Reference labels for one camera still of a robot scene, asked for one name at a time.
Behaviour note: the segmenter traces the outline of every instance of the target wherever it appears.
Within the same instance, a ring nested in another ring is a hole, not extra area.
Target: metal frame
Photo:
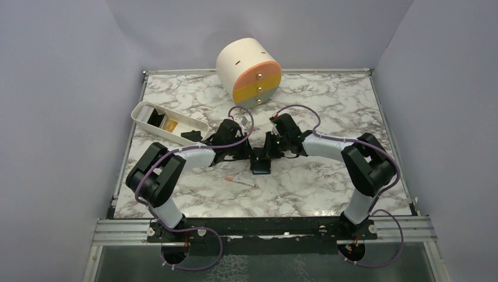
[[[171,74],[212,74],[215,73],[214,69],[192,69],[192,70],[157,70],[157,71],[144,71],[144,81],[142,84],[142,91],[140,92],[139,100],[143,99],[147,81],[149,75],[171,75]],[[365,73],[369,76],[372,85],[373,92],[375,94],[375,99],[379,106],[383,122],[386,126],[386,131],[388,133],[388,138],[392,146],[394,158],[398,163],[401,164],[401,157],[398,153],[396,141],[393,134],[388,126],[388,120],[385,117],[385,113],[382,109],[377,91],[375,89],[374,80],[372,77],[372,70],[370,69],[284,69],[285,73]],[[125,154],[123,156],[123,161],[121,165],[121,170],[116,183],[116,187],[113,194],[112,207],[116,206],[117,197],[119,195],[119,190],[121,187],[121,182],[123,179],[124,168],[126,165],[126,160],[128,158],[129,150],[132,144],[132,138],[135,131],[136,125],[134,124],[130,130],[130,135],[128,137],[127,146],[125,149]],[[403,188],[409,202],[413,203],[413,199],[410,197],[408,186],[406,185],[403,178],[401,178]],[[399,234],[398,227],[396,223],[390,218],[385,216],[375,216],[371,217],[375,222],[377,227],[378,238],[376,240],[360,240],[361,243],[393,243],[400,242],[401,237]],[[149,229],[150,222],[152,219],[130,219],[130,220],[98,220],[95,233],[92,240],[92,246],[90,249],[90,254],[88,258],[88,263],[85,270],[85,275],[83,281],[94,281],[97,276],[97,271],[99,267],[99,262],[102,257],[102,250],[104,246],[182,246],[184,243],[148,243],[147,242],[147,230]],[[438,240],[430,218],[428,216],[398,216],[405,242],[422,242],[424,243],[426,254],[428,256],[428,262],[432,268],[433,275],[436,281],[447,282],[449,281],[446,268],[443,260],[441,259],[436,242]],[[297,237],[300,235],[283,235],[284,237]],[[350,241],[339,240],[338,244],[350,243]]]

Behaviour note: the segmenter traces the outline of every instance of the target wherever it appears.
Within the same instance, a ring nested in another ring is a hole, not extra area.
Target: marker
[[[254,187],[254,188],[258,187],[258,184],[252,184],[252,183],[249,183],[249,182],[244,182],[244,181],[236,180],[236,179],[233,179],[233,177],[230,177],[230,176],[225,176],[225,180],[233,182],[233,183],[238,183],[238,184],[246,185],[246,186],[249,186],[249,187]]]

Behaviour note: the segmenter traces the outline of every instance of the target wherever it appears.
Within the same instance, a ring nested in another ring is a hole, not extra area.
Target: wall
[[[374,79],[452,281],[496,281],[498,2],[414,0]]]
[[[0,281],[81,281],[142,71],[101,0],[0,4]]]
[[[283,68],[373,68],[412,0],[106,0],[142,67],[214,68],[254,37]]]

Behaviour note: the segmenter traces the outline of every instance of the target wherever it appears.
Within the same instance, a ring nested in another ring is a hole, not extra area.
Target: marble surface
[[[234,104],[216,74],[149,76],[143,100],[209,123],[215,132]],[[318,131],[328,135],[358,137],[373,133],[388,148],[391,145],[372,85],[366,74],[284,74],[280,88],[267,103],[251,109],[255,130],[252,146],[262,146],[268,118],[285,105],[300,103],[321,116]],[[302,131],[316,118],[305,109],[289,109]],[[235,118],[241,118],[236,112]],[[115,218],[151,217],[138,204],[125,178],[153,142],[179,147],[171,141],[136,128],[117,201]],[[235,177],[258,188],[224,180]],[[225,162],[184,172],[173,193],[178,208],[187,217],[334,216],[344,210],[353,185],[343,163],[321,157],[273,160],[271,174],[255,176],[249,161]],[[393,214],[410,214],[401,182],[384,193],[376,205]]]

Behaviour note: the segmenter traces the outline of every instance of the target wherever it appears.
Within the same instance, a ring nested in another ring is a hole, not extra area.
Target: robotic arm
[[[367,221],[369,209],[379,190],[387,185],[396,170],[383,154],[358,143],[333,141],[315,136],[311,130],[304,133],[289,114],[272,117],[276,132],[267,132],[263,147],[252,148],[246,140],[234,147],[219,149],[244,137],[238,123],[225,119],[218,131],[210,136],[198,149],[180,151],[165,158],[159,168],[144,182],[139,196],[147,200],[160,220],[174,229],[184,217],[176,207],[171,194],[185,170],[196,167],[213,166],[224,161],[226,156],[234,160],[251,160],[253,174],[268,174],[271,160],[284,157],[291,151],[297,156],[321,156],[344,162],[355,186],[351,201],[341,214],[341,229],[345,234],[353,234]],[[378,140],[370,133],[358,138],[363,142],[383,150]],[[168,152],[160,143],[153,143],[140,158],[126,179],[126,185],[134,192],[153,163]]]

